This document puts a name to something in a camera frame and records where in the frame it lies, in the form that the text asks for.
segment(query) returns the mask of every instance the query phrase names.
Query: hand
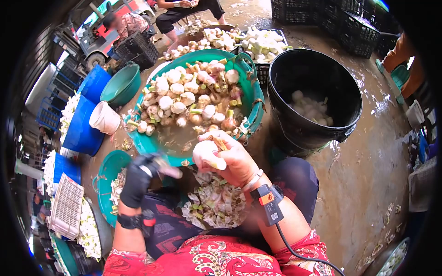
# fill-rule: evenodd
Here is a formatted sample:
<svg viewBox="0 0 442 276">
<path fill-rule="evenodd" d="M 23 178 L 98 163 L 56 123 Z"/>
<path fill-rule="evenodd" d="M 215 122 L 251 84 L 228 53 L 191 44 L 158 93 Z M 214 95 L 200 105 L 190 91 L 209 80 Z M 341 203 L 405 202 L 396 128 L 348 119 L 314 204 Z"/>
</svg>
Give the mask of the hand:
<svg viewBox="0 0 442 276">
<path fill-rule="evenodd" d="M 191 2 L 187 0 L 182 0 L 179 2 L 180 7 L 189 8 L 191 6 Z"/>
<path fill-rule="evenodd" d="M 138 208 L 150 186 L 150 180 L 158 177 L 158 164 L 153 162 L 157 154 L 139 155 L 127 166 L 126 184 L 120 200 L 130 208 Z"/>
<path fill-rule="evenodd" d="M 217 130 L 204 133 L 203 135 L 198 136 L 198 140 L 203 141 L 210 135 L 221 138 L 225 143 L 228 150 L 219 152 L 217 156 L 225 160 L 227 163 L 227 168 L 225 170 L 217 170 L 213 167 L 207 168 L 200 163 L 196 164 L 198 169 L 202 170 L 203 172 L 216 172 L 230 184 L 236 187 L 244 187 L 259 171 L 258 165 L 245 150 L 243 145 L 230 137 L 224 131 Z"/>
</svg>

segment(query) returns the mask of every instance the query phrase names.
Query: orange clothing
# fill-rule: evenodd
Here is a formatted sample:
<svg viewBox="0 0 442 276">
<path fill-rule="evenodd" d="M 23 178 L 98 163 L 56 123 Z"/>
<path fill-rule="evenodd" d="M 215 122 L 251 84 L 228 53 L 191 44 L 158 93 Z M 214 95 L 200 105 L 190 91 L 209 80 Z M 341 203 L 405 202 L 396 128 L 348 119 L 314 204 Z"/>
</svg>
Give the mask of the orange clothing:
<svg viewBox="0 0 442 276">
<path fill-rule="evenodd" d="M 121 26 L 117 29 L 120 35 L 119 40 L 123 41 L 126 37 L 133 35 L 137 31 L 145 31 L 148 27 L 149 25 L 141 15 L 126 13 L 121 16 Z"/>
<path fill-rule="evenodd" d="M 402 33 L 396 42 L 396 46 L 391 50 L 382 61 L 382 65 L 391 73 L 396 66 L 408 60 L 410 57 L 415 57 L 410 68 L 410 78 L 401 89 L 401 94 L 404 98 L 408 98 L 413 94 L 425 80 L 420 57 L 412 42 L 405 33 Z"/>
</svg>

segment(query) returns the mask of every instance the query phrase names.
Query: white plastic crate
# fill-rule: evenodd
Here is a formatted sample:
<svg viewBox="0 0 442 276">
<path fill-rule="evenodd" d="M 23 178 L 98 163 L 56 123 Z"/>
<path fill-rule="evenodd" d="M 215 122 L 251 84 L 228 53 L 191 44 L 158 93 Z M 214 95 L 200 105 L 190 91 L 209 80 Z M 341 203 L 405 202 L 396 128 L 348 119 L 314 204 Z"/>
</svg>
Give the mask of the white plastic crate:
<svg viewBox="0 0 442 276">
<path fill-rule="evenodd" d="M 434 181 L 436 180 L 437 157 L 426 161 L 408 176 L 408 210 L 425 212 L 430 205 Z"/>
<path fill-rule="evenodd" d="M 84 187 L 63 173 L 55 193 L 49 228 L 74 240 L 79 233 L 83 195 Z"/>
</svg>

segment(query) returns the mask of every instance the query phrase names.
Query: green tub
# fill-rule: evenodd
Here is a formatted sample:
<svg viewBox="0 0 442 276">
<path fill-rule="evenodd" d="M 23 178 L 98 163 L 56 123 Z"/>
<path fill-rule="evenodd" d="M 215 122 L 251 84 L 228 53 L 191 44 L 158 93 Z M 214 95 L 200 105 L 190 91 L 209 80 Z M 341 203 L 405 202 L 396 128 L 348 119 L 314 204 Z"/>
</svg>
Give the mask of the green tub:
<svg viewBox="0 0 442 276">
<path fill-rule="evenodd" d="M 205 49 L 199 50 L 192 53 L 188 53 L 182 57 L 177 58 L 172 61 L 170 64 L 166 65 L 163 69 L 158 72 L 158 75 L 162 75 L 167 71 L 174 69 L 177 66 L 183 66 L 186 68 L 186 62 L 190 64 L 194 64 L 196 60 L 201 62 L 210 62 L 212 60 L 221 60 L 221 59 L 232 59 L 235 57 L 234 54 L 222 51 L 219 49 Z M 255 81 L 253 84 L 247 80 L 247 72 L 253 72 L 250 79 L 254 79 L 257 77 L 256 67 L 250 57 L 245 53 L 240 53 L 236 56 L 237 58 L 233 60 L 229 60 L 225 66 L 226 71 L 230 69 L 235 69 L 240 74 L 239 83 L 241 84 L 241 88 L 244 92 L 244 97 L 242 98 L 243 106 L 245 106 L 246 110 L 249 110 L 249 113 L 244 114 L 247 116 L 247 122 L 244 124 L 245 127 L 250 126 L 249 130 L 254 132 L 263 118 L 264 110 L 263 110 L 263 102 L 257 102 L 253 105 L 253 102 L 256 99 L 261 99 L 264 101 L 263 91 L 259 86 L 259 82 Z M 253 68 L 250 67 L 243 59 L 247 59 Z M 141 104 L 143 100 L 143 94 L 140 94 L 138 97 L 137 103 Z M 151 137 L 140 134 L 137 131 L 128 132 L 127 133 L 133 140 L 135 144 L 135 148 L 138 150 L 140 154 L 152 153 L 158 151 L 158 145 L 156 139 L 151 139 Z M 165 155 L 165 159 L 167 159 L 171 166 L 181 166 L 181 162 L 184 160 L 188 160 L 190 164 L 192 162 L 192 152 L 189 152 L 189 156 L 173 156 L 173 155 Z"/>
<path fill-rule="evenodd" d="M 129 61 L 106 84 L 100 101 L 106 101 L 112 108 L 127 104 L 141 85 L 140 66 Z"/>
<path fill-rule="evenodd" d="M 112 192 L 111 182 L 117 178 L 121 168 L 126 168 L 130 161 L 132 161 L 131 157 L 124 151 L 111 151 L 101 163 L 98 175 L 92 180 L 92 187 L 97 193 L 100 211 L 106 221 L 114 228 L 117 216 L 111 214 L 112 205 L 114 205 L 110 197 Z"/>
</svg>

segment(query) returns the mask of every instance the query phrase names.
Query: blue bucket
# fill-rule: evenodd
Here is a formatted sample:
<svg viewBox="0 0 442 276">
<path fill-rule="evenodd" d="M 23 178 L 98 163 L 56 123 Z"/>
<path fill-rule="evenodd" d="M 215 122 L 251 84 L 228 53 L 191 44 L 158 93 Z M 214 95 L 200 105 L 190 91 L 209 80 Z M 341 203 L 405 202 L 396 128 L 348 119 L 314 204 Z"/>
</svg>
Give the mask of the blue bucket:
<svg viewBox="0 0 442 276">
<path fill-rule="evenodd" d="M 111 76 L 97 64 L 81 83 L 78 93 L 81 93 L 94 104 L 98 104 L 101 92 L 110 80 Z"/>
<path fill-rule="evenodd" d="M 97 153 L 105 134 L 89 125 L 89 118 L 95 107 L 96 104 L 80 95 L 63 147 L 90 156 Z"/>
<path fill-rule="evenodd" d="M 81 169 L 71 159 L 55 153 L 54 183 L 59 183 L 61 175 L 65 173 L 73 181 L 81 185 Z"/>
</svg>

